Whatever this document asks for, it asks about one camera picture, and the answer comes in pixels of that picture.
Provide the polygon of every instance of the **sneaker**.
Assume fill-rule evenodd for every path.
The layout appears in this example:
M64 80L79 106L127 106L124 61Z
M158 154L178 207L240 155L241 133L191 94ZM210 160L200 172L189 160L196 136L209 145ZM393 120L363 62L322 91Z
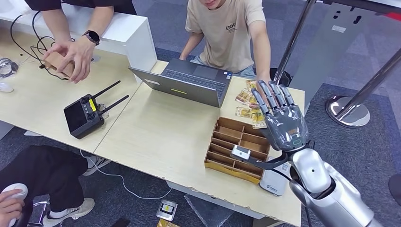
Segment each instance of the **sneaker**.
M98 169L104 167L105 165L107 165L111 162L109 159L105 159L105 158L102 158L99 156L95 156L95 158L96 158L95 165L97 166ZM86 172L84 172L82 175L83 176L92 175L94 172L96 172L96 170L97 170L96 167L93 166L92 168L89 168Z
M50 217L50 211L43 218L43 227L53 227L61 223L67 218L77 220L78 218L87 215L95 206L95 201L92 198L85 198L82 205L76 208L69 208L68 214L62 218Z

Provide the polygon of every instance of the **laptop keyboard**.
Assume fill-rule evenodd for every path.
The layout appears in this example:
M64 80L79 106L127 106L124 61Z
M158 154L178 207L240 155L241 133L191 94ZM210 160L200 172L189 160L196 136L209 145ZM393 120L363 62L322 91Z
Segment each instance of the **laptop keyboard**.
M170 77L170 78L180 80L180 81L184 81L187 83L196 84L196 85L200 85L203 87L215 89L217 91L217 95L218 95L219 99L223 95L224 88L226 87L226 85L223 83L219 83L219 82L215 82L215 81L211 81L211 80L207 80L207 79L203 79L203 78L199 78L199 77L194 77L194 76L191 76L191 75L188 75L185 73L180 73L180 72L176 72L176 71L172 71L172 70L166 70L166 73L163 76Z

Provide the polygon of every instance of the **laptop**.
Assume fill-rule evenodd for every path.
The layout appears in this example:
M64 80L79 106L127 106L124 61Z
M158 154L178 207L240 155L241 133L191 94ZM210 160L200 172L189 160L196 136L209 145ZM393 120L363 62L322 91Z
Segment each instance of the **laptop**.
M221 107L232 72L172 59L161 75L128 67L154 90Z

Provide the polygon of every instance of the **beige t-shirt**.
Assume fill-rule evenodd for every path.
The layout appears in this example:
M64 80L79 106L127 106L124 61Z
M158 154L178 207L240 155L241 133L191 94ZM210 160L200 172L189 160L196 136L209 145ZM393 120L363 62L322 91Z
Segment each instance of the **beige t-shirt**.
M226 0L216 10L209 10L199 0L189 0L185 29L206 38L200 59L233 73L253 65L248 26L253 21L266 21L262 9L262 0Z

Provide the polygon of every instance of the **silver robotic arm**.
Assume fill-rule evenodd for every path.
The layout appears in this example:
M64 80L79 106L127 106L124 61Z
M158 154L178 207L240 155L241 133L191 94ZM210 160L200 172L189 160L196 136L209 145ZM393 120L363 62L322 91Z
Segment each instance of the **silver robotic arm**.
M292 192L325 226L381 227L359 191L308 146L305 119L288 89L272 81L267 85L260 80L258 84L271 107L269 111L261 94L252 89L267 125L261 131L275 150L282 150L282 155L268 162L251 157L250 151L233 151L231 156L265 170L289 162Z

